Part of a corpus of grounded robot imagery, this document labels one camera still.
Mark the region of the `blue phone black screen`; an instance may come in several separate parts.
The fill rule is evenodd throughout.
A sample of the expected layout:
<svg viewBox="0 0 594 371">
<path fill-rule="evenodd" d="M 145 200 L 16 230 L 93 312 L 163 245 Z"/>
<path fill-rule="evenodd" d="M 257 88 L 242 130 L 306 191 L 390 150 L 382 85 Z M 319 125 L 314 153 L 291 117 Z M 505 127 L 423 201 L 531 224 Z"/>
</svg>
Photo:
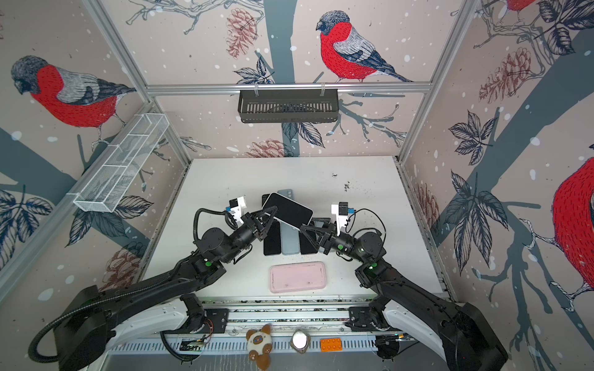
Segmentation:
<svg viewBox="0 0 594 371">
<path fill-rule="evenodd" d="M 275 256 L 282 253 L 280 222 L 272 223 L 266 238 L 263 241 L 263 255 Z"/>
</svg>

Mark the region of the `light blue phone case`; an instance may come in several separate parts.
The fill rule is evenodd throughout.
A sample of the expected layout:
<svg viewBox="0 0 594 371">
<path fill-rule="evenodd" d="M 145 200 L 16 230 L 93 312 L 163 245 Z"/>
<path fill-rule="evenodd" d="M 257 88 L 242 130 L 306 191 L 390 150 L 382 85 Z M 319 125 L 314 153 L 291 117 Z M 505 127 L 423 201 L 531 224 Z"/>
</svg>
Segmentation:
<svg viewBox="0 0 594 371">
<path fill-rule="evenodd" d="M 292 198 L 293 191 L 291 189 L 279 190 L 278 193 L 282 196 Z"/>
<path fill-rule="evenodd" d="M 300 232 L 290 225 L 281 224 L 280 233 L 282 254 L 300 254 Z"/>
<path fill-rule="evenodd" d="M 327 228 L 331 224 L 331 219 L 326 217 L 314 217 L 311 220 L 311 225 L 318 228 Z"/>
</svg>

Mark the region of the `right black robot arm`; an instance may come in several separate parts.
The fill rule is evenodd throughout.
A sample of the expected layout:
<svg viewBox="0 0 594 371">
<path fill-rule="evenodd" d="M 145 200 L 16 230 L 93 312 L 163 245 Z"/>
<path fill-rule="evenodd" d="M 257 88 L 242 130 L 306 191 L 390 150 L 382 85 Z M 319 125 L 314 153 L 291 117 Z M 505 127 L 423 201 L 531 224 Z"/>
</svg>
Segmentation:
<svg viewBox="0 0 594 371">
<path fill-rule="evenodd" d="M 451 370 L 500 370 L 509 360 L 507 350 L 482 312 L 433 295 L 409 280 L 385 260 L 384 235 L 369 228 L 359 237 L 336 224 L 300 227 L 309 242 L 360 262 L 355 276 L 376 298 L 369 304 L 378 329 L 402 330 L 440 356 Z"/>
</svg>

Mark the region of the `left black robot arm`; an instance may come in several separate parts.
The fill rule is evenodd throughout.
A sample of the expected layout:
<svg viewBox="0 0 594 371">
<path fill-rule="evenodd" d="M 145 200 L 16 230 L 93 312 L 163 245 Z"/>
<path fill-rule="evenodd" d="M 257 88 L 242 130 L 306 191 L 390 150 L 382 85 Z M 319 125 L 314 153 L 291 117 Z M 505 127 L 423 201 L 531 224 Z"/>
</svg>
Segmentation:
<svg viewBox="0 0 594 371">
<path fill-rule="evenodd" d="M 265 239 L 277 211 L 277 207 L 268 207 L 246 213 L 230 235 L 217 227 L 203 235 L 195 233 L 195 251 L 163 274 L 103 292 L 97 286 L 85 288 L 60 317 L 33 337 L 29 358 L 35 363 L 58 363 L 61 370 L 91 365 L 116 339 L 116 329 L 125 321 L 218 281 L 226 264 L 241 260 L 255 241 Z"/>
</svg>

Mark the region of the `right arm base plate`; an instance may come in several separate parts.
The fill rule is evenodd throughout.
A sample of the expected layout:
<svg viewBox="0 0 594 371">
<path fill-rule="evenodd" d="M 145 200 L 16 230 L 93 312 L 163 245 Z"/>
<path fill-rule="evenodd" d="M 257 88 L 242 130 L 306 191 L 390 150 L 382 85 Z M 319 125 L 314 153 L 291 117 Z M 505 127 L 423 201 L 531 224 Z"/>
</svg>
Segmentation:
<svg viewBox="0 0 594 371">
<path fill-rule="evenodd" d="M 352 306 L 348 312 L 349 317 L 344 325 L 353 332 L 383 332 L 387 329 L 376 309 L 369 306 Z"/>
</svg>

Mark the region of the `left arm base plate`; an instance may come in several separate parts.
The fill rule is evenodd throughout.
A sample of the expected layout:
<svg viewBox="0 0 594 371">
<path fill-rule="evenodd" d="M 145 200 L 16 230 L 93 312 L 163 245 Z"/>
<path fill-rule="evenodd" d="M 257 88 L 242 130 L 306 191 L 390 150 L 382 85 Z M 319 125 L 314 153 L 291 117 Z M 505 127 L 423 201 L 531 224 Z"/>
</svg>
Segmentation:
<svg viewBox="0 0 594 371">
<path fill-rule="evenodd" d="M 200 309 L 189 317 L 187 333 L 206 335 L 225 333 L 228 317 L 228 309 Z"/>
</svg>

